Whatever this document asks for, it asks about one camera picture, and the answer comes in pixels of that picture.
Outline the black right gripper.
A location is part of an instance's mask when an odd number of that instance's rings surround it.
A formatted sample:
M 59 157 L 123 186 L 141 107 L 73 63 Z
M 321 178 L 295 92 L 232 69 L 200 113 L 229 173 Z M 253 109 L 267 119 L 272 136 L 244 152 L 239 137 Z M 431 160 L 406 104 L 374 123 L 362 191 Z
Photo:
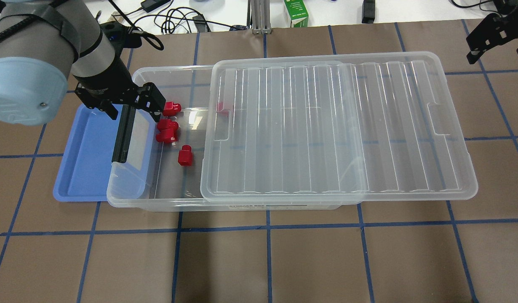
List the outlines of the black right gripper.
M 475 64 L 494 47 L 518 39 L 518 0 L 494 0 L 495 10 L 488 14 L 466 38 L 469 64 Z

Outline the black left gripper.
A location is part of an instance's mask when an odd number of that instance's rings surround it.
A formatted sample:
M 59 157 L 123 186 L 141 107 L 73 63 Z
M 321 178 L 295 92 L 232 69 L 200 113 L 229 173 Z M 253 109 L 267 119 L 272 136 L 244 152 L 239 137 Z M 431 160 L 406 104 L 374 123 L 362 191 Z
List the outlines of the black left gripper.
M 129 105 L 151 115 L 162 115 L 166 104 L 156 84 L 138 86 L 121 59 L 114 59 L 99 74 L 89 77 L 76 75 L 75 94 L 88 109 L 99 109 L 112 120 L 118 117 L 115 105 Z

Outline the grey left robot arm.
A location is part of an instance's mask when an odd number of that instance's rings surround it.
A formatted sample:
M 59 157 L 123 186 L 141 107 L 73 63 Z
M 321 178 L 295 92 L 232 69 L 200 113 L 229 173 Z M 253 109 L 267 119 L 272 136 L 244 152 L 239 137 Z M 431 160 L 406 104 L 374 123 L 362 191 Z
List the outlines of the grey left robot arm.
M 0 13 L 0 121 L 26 126 L 57 115 L 67 81 L 88 109 L 118 118 L 116 105 L 145 111 L 155 122 L 166 100 L 132 77 L 120 54 L 155 37 L 117 22 L 100 24 L 81 0 L 5 0 Z

